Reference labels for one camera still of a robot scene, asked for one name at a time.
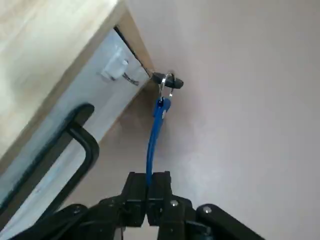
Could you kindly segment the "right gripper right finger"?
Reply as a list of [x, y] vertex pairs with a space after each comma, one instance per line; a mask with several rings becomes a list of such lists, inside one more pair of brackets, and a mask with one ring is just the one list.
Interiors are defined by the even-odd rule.
[[222, 210], [174, 195], [170, 172], [155, 172], [148, 187], [146, 216], [159, 240], [261, 240], [262, 236]]

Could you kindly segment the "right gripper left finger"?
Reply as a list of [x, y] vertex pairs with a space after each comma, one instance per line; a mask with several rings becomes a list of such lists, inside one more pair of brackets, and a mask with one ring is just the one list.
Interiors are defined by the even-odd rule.
[[71, 204], [15, 235], [15, 240], [122, 240], [141, 227], [146, 213], [146, 175], [130, 172], [121, 194], [94, 206]]

